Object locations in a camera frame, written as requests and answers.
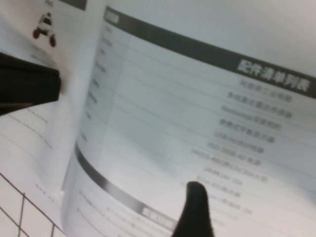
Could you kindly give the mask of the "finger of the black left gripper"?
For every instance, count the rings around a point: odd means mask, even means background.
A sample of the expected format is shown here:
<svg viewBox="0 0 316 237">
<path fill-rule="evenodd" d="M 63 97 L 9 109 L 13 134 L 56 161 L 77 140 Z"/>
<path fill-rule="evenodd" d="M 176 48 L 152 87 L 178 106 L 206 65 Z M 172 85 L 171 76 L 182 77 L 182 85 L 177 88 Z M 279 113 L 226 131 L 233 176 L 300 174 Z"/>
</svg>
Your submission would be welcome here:
<svg viewBox="0 0 316 237">
<path fill-rule="evenodd" d="M 61 79 L 58 70 L 1 69 L 0 114 L 32 106 L 55 102 L 59 99 Z"/>
<path fill-rule="evenodd" d="M 50 76 L 54 76 L 55 78 L 61 80 L 59 71 L 57 69 L 28 62 L 2 52 L 0 53 L 0 68 L 24 71 L 29 73 L 46 73 Z"/>
</svg>

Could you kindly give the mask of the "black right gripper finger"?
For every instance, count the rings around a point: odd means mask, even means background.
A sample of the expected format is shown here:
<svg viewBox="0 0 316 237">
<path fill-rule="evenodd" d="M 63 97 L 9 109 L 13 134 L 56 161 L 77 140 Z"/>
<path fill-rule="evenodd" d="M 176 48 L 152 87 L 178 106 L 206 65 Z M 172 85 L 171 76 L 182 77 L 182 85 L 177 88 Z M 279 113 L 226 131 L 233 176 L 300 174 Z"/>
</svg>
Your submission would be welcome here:
<svg viewBox="0 0 316 237">
<path fill-rule="evenodd" d="M 204 185 L 190 181 L 186 191 L 186 202 L 172 236 L 214 237 L 208 195 Z"/>
</svg>

